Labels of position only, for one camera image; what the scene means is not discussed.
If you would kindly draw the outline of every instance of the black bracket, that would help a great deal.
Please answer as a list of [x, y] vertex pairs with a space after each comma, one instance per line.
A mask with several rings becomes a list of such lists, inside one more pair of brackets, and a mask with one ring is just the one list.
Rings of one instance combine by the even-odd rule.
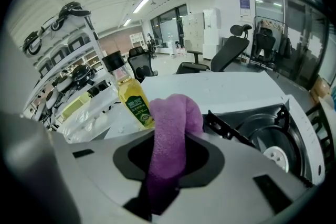
[[283, 127], [283, 129], [287, 132], [289, 129], [289, 113], [288, 110], [286, 108], [285, 105], [281, 106], [281, 109], [279, 110], [279, 112], [277, 113], [277, 117], [274, 120], [275, 125], [279, 125], [280, 120], [284, 120], [285, 121], [285, 125]]
[[246, 137], [242, 136], [236, 129], [231, 128], [230, 125], [222, 121], [210, 110], [208, 111], [208, 115], [205, 116], [205, 124], [224, 139], [231, 140], [232, 137], [235, 137], [241, 143], [255, 148], [255, 145], [251, 143]]

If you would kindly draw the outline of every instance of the black office chair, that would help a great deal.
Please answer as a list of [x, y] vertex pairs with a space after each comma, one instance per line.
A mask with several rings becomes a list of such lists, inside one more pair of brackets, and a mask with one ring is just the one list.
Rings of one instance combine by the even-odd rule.
[[[262, 63], [269, 63], [273, 61], [273, 47], [275, 44], [275, 37], [272, 30], [262, 28], [260, 33], [256, 34], [256, 44], [253, 49], [253, 56], [256, 60]], [[260, 55], [261, 50], [264, 50], [264, 55]]]
[[148, 51], [145, 52], [142, 47], [130, 49], [127, 61], [133, 70], [134, 77], [139, 80], [140, 83], [145, 77], [158, 75], [158, 72], [152, 69], [150, 53]]
[[[224, 69], [232, 63], [243, 51], [247, 48], [249, 44], [248, 30], [252, 29], [251, 25], [234, 25], [231, 27], [230, 32], [233, 36], [229, 37], [225, 42], [225, 45], [220, 49], [220, 51], [215, 55], [211, 61], [211, 71], [222, 72]], [[202, 55], [202, 52], [188, 50], [187, 52], [194, 54], [195, 63], [183, 62], [177, 69], [176, 74], [186, 74], [186, 73], [199, 73], [200, 71], [206, 71], [210, 69], [207, 65], [198, 63], [198, 55]]]

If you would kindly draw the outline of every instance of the black slot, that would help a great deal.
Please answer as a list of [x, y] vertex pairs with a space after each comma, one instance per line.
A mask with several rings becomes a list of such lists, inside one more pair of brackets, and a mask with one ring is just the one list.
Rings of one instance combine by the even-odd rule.
[[[149, 133], [120, 148], [113, 161], [124, 177], [143, 181], [149, 170], [154, 147], [154, 135]], [[208, 185], [223, 169], [223, 153], [209, 142], [196, 136], [185, 136], [186, 166], [180, 178], [180, 188]]]
[[76, 151], [76, 152], [73, 152], [72, 154], [75, 157], [75, 159], [77, 159], [80, 157], [84, 157], [86, 155], [90, 155], [92, 153], [94, 153], [93, 150], [87, 149], [87, 150], [82, 150], [82, 151]]
[[257, 176], [254, 177], [253, 180], [259, 187], [275, 214], [280, 213], [291, 205], [289, 198], [268, 175]]

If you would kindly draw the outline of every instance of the light fixture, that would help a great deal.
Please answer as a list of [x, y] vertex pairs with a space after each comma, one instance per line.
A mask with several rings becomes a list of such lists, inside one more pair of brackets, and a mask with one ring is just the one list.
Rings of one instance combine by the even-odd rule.
[[149, 0], [143, 0], [141, 3], [136, 7], [136, 9], [133, 11], [133, 13], [138, 13], [139, 10], [148, 2]]
[[126, 22], [124, 23], [124, 26], [126, 26], [127, 24], [129, 24], [131, 21], [131, 19], [127, 19]]

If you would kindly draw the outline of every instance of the white cabinet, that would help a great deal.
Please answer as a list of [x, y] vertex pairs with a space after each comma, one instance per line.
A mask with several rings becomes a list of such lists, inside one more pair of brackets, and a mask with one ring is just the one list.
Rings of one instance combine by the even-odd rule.
[[203, 51], [204, 16], [203, 13], [183, 16], [183, 32], [186, 50]]
[[133, 47], [141, 46], [143, 49], [147, 49], [142, 33], [130, 35], [130, 39]]

